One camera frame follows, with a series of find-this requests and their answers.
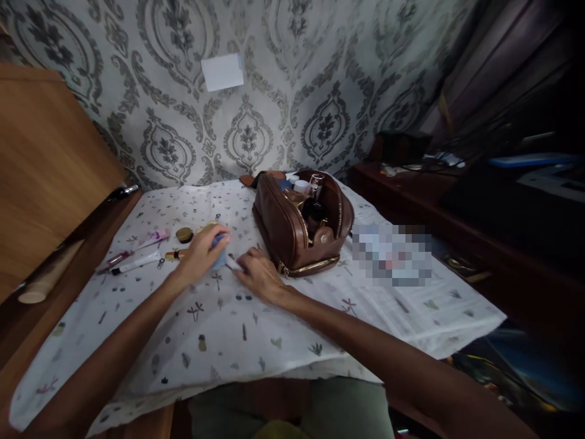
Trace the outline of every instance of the lap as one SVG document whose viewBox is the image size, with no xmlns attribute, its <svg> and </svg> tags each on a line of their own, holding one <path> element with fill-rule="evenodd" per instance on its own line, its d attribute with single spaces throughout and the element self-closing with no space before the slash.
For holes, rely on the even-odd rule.
<svg viewBox="0 0 585 439">
<path fill-rule="evenodd" d="M 194 439 L 250 438 L 266 424 L 241 383 L 191 398 L 189 411 Z M 312 439 L 394 438 L 384 388 L 344 377 L 311 381 L 310 404 L 298 427 Z"/>
</svg>

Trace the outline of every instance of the brown leather toiletry bag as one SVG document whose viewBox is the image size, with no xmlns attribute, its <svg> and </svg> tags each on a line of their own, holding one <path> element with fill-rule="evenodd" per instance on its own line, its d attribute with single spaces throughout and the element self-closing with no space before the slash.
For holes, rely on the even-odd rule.
<svg viewBox="0 0 585 439">
<path fill-rule="evenodd" d="M 309 181 L 318 171 L 297 175 Z M 252 213 L 269 256 L 280 274 L 302 277 L 333 267 L 353 225 L 353 207 L 337 182 L 327 174 L 319 202 L 327 209 L 327 224 L 315 231 L 309 244 L 307 225 L 301 213 L 284 195 L 276 179 L 260 176 Z"/>
</svg>

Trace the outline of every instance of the dark wooden shelf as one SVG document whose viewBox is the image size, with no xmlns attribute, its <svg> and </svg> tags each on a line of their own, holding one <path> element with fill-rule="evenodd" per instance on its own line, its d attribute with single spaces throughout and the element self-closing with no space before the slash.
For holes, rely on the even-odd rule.
<svg viewBox="0 0 585 439">
<path fill-rule="evenodd" d="M 585 366 L 585 285 L 467 224 L 438 204 L 452 176 L 406 172 L 386 177 L 377 162 L 349 171 L 350 187 L 393 224 L 423 224 L 456 249 L 480 259 L 493 276 L 473 284 L 518 326 L 561 354 L 574 371 Z"/>
<path fill-rule="evenodd" d="M 103 203 L 72 233 L 68 240 L 85 242 L 45 301 L 25 305 L 13 294 L 0 305 L 0 407 L 10 402 L 41 345 L 102 262 L 142 194 L 137 191 L 122 201 Z"/>
</svg>

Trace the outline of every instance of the hand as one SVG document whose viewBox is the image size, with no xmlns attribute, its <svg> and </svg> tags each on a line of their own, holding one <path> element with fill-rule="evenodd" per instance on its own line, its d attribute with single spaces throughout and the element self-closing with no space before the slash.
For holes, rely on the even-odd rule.
<svg viewBox="0 0 585 439">
<path fill-rule="evenodd" d="M 201 280 L 201 277 L 207 270 L 217 261 L 221 252 L 227 247 L 230 242 L 230 231 L 219 224 L 211 224 L 205 226 L 202 231 L 195 235 L 191 245 L 179 266 L 174 271 L 177 281 L 183 288 L 188 285 L 195 284 Z M 213 239 L 217 235 L 226 234 L 215 248 L 211 248 Z"/>
<path fill-rule="evenodd" d="M 235 276 L 248 290 L 262 301 L 283 306 L 283 301 L 300 294 L 293 287 L 285 285 L 276 268 L 261 249 L 251 247 L 238 258 L 245 271 L 234 270 Z"/>
</svg>

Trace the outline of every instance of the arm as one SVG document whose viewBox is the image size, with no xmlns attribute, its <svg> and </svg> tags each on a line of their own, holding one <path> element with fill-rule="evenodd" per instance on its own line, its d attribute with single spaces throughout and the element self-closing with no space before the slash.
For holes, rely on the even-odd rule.
<svg viewBox="0 0 585 439">
<path fill-rule="evenodd" d="M 397 398 L 435 420 L 453 439 L 537 436 L 465 374 L 361 320 L 284 285 L 262 250 L 238 262 L 238 279 L 260 299 L 306 321 L 378 376 Z"/>
<path fill-rule="evenodd" d="M 32 421 L 23 437 L 85 437 L 91 423 L 111 400 L 167 309 L 186 287 L 199 281 L 227 246 L 229 236 L 211 249 L 214 237 L 222 233 L 228 233 L 228 230 L 223 226 L 213 226 L 195 237 L 177 269 L 69 378 Z"/>
</svg>

